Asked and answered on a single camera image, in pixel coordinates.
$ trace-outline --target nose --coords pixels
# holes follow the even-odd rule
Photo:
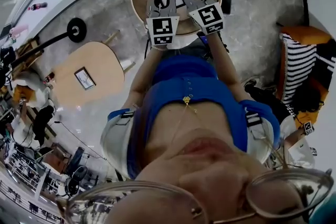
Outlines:
[[[184,175],[179,187],[191,192],[203,205],[210,220],[225,220],[239,215],[245,202],[249,173],[228,162]]]

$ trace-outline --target bottle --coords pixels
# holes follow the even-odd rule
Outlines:
[[[36,10],[39,8],[45,8],[48,6],[47,2],[43,2],[43,3],[37,3],[37,4],[33,4],[31,7],[28,7],[28,10]]]

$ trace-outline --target blue crop top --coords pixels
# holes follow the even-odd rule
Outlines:
[[[212,101],[221,105],[227,116],[233,142],[244,152],[247,151],[246,109],[267,119],[273,127],[274,143],[279,141],[279,123],[269,106],[251,100],[238,103],[230,89],[218,80],[214,68],[204,59],[186,55],[174,56],[159,64],[153,86],[145,95],[143,106],[134,114],[127,151],[127,169],[131,178],[136,178],[140,172],[136,157],[139,142],[145,146],[158,112],[168,103],[184,103],[185,96],[191,98],[190,103]],[[108,120],[125,111],[128,110],[112,112]]]

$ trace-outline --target glasses lens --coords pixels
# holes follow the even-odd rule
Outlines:
[[[246,189],[246,196],[260,215],[286,218],[308,214],[327,196],[332,185],[332,178],[318,170],[277,170],[255,179]]]
[[[78,195],[66,209],[68,223],[205,223],[189,193],[145,182],[106,184]]]

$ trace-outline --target concrete floor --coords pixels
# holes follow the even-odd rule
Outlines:
[[[55,65],[62,63],[86,42],[105,40],[117,29],[121,30],[121,35],[110,47],[119,60],[136,61],[136,65],[125,75],[122,93],[87,103],[76,110],[59,105],[58,114],[62,123],[90,148],[83,146],[61,124],[53,124],[52,127],[57,133],[56,140],[71,153],[82,146],[87,153],[98,157],[92,150],[101,155],[99,140],[107,115],[119,109],[126,100],[132,79],[143,60],[147,35],[133,12],[130,0],[79,0],[41,31],[40,41],[63,33],[73,17],[80,17],[87,23],[85,40],[75,44],[63,39],[45,49],[36,63],[41,77],[49,74]],[[297,25],[302,22],[302,17],[302,0],[232,0],[232,12],[225,17],[222,39],[228,45],[242,81],[253,75],[261,76],[264,84],[273,81],[280,58],[279,29],[275,23]],[[101,177],[114,174],[109,164],[100,158],[89,158],[87,165],[99,172]]]

